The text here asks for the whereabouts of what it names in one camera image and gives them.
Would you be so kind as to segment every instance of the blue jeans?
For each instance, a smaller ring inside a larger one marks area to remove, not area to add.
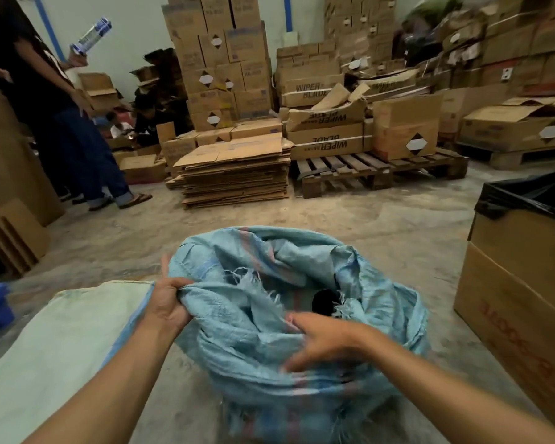
[[[98,207],[105,201],[102,184],[109,189],[117,205],[133,199],[117,166],[111,149],[94,123],[80,115],[74,106],[54,115],[60,136],[61,152],[89,207]]]

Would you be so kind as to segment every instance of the concrete floor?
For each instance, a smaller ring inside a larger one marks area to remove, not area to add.
[[[11,301],[19,319],[0,338],[0,357],[24,324],[59,290],[156,274],[164,252],[174,252],[186,237],[217,228],[256,224],[306,228],[355,246],[391,279],[421,293],[430,310],[431,358],[437,364],[535,412],[453,312],[452,304],[482,184],[552,169],[555,163],[495,171],[471,162],[462,180],[411,178],[376,192],[340,186],[318,199],[292,195],[280,201],[192,211],[181,208],[178,191],[149,185],[136,189],[152,193],[154,199],[127,211],[111,206],[91,214],[86,206],[70,207],[50,226],[52,245],[45,259],[12,284]],[[368,432],[371,442],[445,442],[407,402],[385,410]],[[392,422],[401,427],[391,428]],[[218,438],[220,423],[220,399],[206,375],[173,348],[133,442],[226,442]]]

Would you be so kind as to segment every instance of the sandal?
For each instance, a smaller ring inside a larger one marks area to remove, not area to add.
[[[120,205],[119,208],[120,209],[129,209],[130,207],[133,207],[134,205],[142,204],[143,202],[149,201],[151,199],[152,199],[152,195],[147,195],[145,193],[138,193],[138,196],[136,196],[134,199],[129,201],[127,204]]]
[[[115,201],[113,200],[113,198],[107,196],[107,197],[105,198],[105,201],[104,201],[103,204],[101,204],[101,205],[99,205],[99,206],[97,206],[97,207],[91,207],[91,208],[89,208],[89,212],[98,212],[99,210],[104,209],[105,207],[107,207],[107,206],[110,205],[110,204],[113,204],[114,202],[115,202]]]

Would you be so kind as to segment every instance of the wooden pallet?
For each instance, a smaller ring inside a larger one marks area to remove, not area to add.
[[[458,141],[454,143],[452,149],[475,160],[489,162],[489,165],[496,170],[518,170],[525,163],[555,160],[555,147],[503,153]]]
[[[436,177],[464,178],[469,159],[454,151],[436,149],[436,154],[392,160],[385,163],[374,154],[317,157],[296,160],[298,180],[302,180],[305,199],[323,195],[321,183],[340,179],[357,179],[371,190],[390,188],[393,174],[402,171],[429,169]]]

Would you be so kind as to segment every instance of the woven plastic bag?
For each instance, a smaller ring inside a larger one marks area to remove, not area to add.
[[[427,350],[427,310],[419,294],[324,234],[261,226],[201,234],[179,247],[169,275],[196,282],[181,294],[196,321],[177,343],[222,393],[233,436],[269,443],[340,442],[398,395],[368,364],[279,371],[304,343],[284,313],[311,311],[321,290],[340,294],[335,316],[370,324],[417,354]]]

